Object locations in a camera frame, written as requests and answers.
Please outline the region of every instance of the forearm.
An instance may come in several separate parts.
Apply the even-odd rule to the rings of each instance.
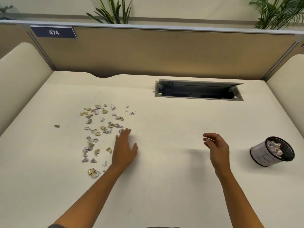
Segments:
[[[65,228],[91,228],[123,170],[110,166],[54,224]]]
[[[264,228],[232,172],[218,177],[233,228]]]

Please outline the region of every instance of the blue sign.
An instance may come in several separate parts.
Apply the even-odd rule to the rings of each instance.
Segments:
[[[77,38],[73,27],[31,25],[37,37],[43,38]]]

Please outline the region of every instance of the white side divider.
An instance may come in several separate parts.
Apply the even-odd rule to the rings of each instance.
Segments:
[[[29,43],[0,60],[0,136],[53,71]]]
[[[267,85],[304,137],[304,55],[290,58]]]

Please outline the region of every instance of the person's left arm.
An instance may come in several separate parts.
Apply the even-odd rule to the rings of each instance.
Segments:
[[[65,228],[93,227],[117,179],[136,156],[136,143],[132,150],[129,148],[130,132],[126,129],[116,136],[111,166],[54,224]]]

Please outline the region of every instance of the desk surface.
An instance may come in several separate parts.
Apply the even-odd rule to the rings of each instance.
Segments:
[[[159,79],[244,82],[244,101],[156,98]],[[303,226],[304,140],[264,81],[55,71],[0,137],[2,227],[47,227],[95,182],[87,170],[111,163],[105,149],[113,148],[117,128],[98,137],[97,163],[81,162],[86,136],[94,135],[79,113],[97,103],[116,106],[139,150],[94,227],[231,227],[205,132],[230,145],[231,169],[265,227]],[[127,105],[135,115],[125,113]],[[92,117],[92,129],[117,122],[107,108]],[[249,149],[269,136],[289,142],[294,161],[257,165]]]

